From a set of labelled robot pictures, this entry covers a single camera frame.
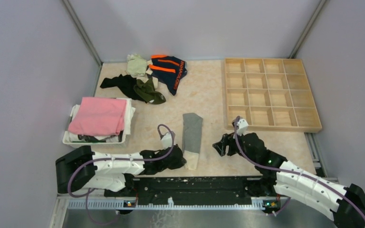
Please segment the grey underwear white waistband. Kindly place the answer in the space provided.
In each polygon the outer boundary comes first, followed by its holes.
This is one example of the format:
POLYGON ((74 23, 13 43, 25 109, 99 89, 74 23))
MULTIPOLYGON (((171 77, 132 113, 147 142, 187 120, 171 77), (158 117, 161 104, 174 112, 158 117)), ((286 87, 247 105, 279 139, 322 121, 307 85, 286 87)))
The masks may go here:
POLYGON ((185 167, 197 170, 202 142, 203 118, 195 113, 183 114, 183 156, 185 167))

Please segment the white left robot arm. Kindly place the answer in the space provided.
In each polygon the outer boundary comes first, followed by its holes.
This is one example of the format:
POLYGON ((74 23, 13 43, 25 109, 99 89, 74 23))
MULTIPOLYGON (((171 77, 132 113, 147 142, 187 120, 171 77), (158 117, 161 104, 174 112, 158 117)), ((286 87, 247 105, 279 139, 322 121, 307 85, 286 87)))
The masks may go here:
POLYGON ((57 191, 65 194, 81 189, 105 189, 128 196, 133 192, 134 176, 155 175, 179 169, 186 163, 178 145, 131 154, 101 153, 90 146, 81 146, 56 160, 57 191))

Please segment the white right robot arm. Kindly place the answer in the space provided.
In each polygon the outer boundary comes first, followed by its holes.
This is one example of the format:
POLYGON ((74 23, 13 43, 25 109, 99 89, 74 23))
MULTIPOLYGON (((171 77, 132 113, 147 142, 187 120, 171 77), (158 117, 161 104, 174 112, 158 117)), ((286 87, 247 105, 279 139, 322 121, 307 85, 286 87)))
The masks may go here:
POLYGON ((220 156, 247 159, 262 177, 256 187, 266 196, 283 195, 325 215, 338 228, 365 228, 365 192, 316 176, 267 149, 256 133, 224 134, 213 148, 220 156))

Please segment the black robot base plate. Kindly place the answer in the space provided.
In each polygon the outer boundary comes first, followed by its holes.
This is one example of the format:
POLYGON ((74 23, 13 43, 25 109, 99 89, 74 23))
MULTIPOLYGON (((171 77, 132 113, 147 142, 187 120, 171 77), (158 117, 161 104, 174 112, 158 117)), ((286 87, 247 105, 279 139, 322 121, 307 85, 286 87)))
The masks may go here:
POLYGON ((130 188, 105 190, 104 196, 137 199, 139 206, 165 205, 169 198, 177 206, 250 205, 259 198, 265 200, 264 206, 278 207, 282 199, 272 179, 260 176, 132 178, 130 188))

